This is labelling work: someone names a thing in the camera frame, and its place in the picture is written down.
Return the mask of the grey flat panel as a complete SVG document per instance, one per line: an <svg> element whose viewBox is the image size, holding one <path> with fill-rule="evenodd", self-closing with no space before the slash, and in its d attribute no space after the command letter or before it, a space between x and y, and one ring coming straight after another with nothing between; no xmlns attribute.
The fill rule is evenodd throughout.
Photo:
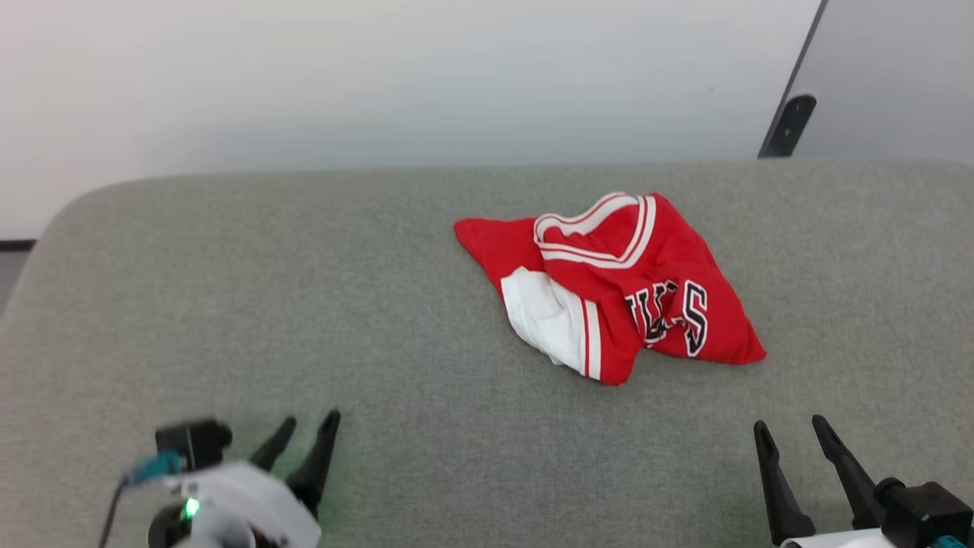
<svg viewBox="0 0 974 548"><path fill-rule="evenodd" d="M797 158L974 165L974 0L827 0L791 90Z"/></svg>

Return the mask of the grey fabric sofa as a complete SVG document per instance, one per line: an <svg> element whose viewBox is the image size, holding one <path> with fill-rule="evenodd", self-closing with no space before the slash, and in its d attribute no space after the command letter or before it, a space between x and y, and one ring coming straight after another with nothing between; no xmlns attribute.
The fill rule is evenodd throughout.
<svg viewBox="0 0 974 548"><path fill-rule="evenodd" d="M660 192L768 357L587 381L524 343L467 216ZM822 414L880 481L974 507L974 167L761 160L157 178L64 208L0 314L0 548L95 548L157 427L215 416L288 475L341 410L323 548L757 548L753 423L848 528Z"/></svg>

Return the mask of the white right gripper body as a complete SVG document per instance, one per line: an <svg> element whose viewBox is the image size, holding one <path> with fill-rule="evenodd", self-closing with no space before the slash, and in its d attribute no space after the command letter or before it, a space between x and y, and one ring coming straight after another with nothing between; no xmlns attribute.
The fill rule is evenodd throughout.
<svg viewBox="0 0 974 548"><path fill-rule="evenodd" d="M780 548L896 548L880 528L847 530L841 533L815 534L812 537L786 539Z"/></svg>

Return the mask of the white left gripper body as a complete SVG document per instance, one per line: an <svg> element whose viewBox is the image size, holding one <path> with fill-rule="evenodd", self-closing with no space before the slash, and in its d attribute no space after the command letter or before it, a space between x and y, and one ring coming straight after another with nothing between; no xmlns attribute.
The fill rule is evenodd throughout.
<svg viewBox="0 0 974 548"><path fill-rule="evenodd" d="M175 548L317 548L319 521L280 479L248 461L167 476L164 486L185 499L190 534Z"/></svg>

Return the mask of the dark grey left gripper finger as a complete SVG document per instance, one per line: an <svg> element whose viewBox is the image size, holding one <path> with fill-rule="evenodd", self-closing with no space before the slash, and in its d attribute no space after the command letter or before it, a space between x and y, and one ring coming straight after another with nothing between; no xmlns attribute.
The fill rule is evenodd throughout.
<svg viewBox="0 0 974 548"><path fill-rule="evenodd" d="M314 520L318 521L319 507L323 498L326 481L329 474L332 454L336 444L342 414L338 409L331 409L326 418L317 428L316 439L309 454L301 462L299 468L288 476L285 485L310 512Z"/></svg>
<svg viewBox="0 0 974 548"><path fill-rule="evenodd" d="M295 416L286 416L275 433L250 455L250 463L265 472L271 472L275 462L288 447L296 426Z"/></svg>

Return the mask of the dark metal frame post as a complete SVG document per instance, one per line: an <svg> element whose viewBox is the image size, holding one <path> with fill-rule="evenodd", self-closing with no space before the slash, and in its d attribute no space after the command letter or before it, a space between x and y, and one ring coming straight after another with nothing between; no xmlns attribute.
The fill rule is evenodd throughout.
<svg viewBox="0 0 974 548"><path fill-rule="evenodd" d="M794 86L829 2L830 0L818 0L817 10L801 45L799 56L791 70L764 142L759 147L758 159L790 158L813 115L817 106L817 97L812 91L796 90Z"/></svg>

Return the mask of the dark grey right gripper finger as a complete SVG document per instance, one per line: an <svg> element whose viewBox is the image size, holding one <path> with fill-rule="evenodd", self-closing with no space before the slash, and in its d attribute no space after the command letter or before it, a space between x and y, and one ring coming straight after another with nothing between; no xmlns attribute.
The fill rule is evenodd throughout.
<svg viewBox="0 0 974 548"><path fill-rule="evenodd" d="M852 510L853 530L880 527L886 517L886 510L874 497L876 483L821 414L814 414L813 430L824 457L836 469L839 482Z"/></svg>
<svg viewBox="0 0 974 548"><path fill-rule="evenodd" d="M755 422L753 436L772 544L783 546L789 539L812 537L816 527L813 520L801 512L794 498L780 466L780 452L765 421Z"/></svg>

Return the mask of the red and white jersey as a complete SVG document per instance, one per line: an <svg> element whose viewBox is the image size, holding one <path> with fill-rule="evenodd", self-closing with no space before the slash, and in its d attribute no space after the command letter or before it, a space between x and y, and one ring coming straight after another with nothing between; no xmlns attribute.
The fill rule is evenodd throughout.
<svg viewBox="0 0 974 548"><path fill-rule="evenodd" d="M580 215L464 218L460 246L508 322L556 365L611 386L644 349L726 365L766 351L706 240L657 192L613 192Z"/></svg>

